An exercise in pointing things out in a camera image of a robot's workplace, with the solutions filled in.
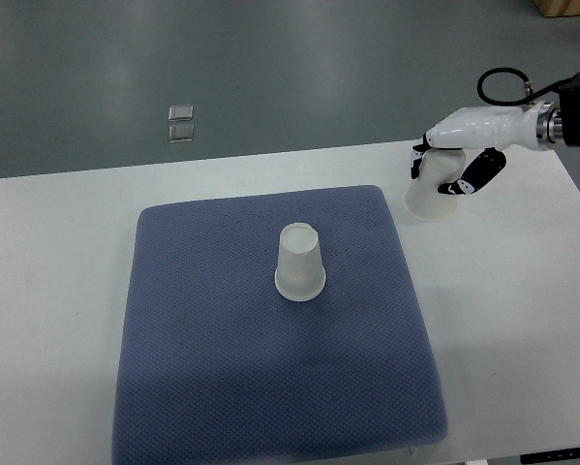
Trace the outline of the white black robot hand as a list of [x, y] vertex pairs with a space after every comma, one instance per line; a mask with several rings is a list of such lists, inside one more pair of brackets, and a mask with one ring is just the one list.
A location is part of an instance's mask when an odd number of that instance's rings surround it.
[[490, 183], [506, 166], [500, 150], [519, 145], [529, 150], [549, 150], [561, 141], [560, 108], [539, 101], [522, 107], [460, 108], [427, 130], [412, 147], [411, 179], [420, 175], [424, 155], [435, 149], [484, 149], [461, 176], [437, 189], [449, 196], [470, 195]]

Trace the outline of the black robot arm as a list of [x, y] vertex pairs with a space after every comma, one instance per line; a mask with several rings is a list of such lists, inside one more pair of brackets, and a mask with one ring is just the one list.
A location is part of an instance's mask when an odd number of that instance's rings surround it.
[[[487, 78], [511, 74], [524, 84], [524, 97], [513, 101], [490, 98]], [[412, 147], [410, 175], [417, 180], [425, 154], [434, 151], [478, 149], [480, 153], [453, 180], [440, 181], [437, 192], [446, 196], [473, 194], [505, 167], [504, 151], [518, 145], [546, 151], [559, 144], [580, 147], [580, 73], [534, 91], [530, 78], [508, 67], [483, 73], [476, 85], [483, 107], [460, 108], [428, 129]]]

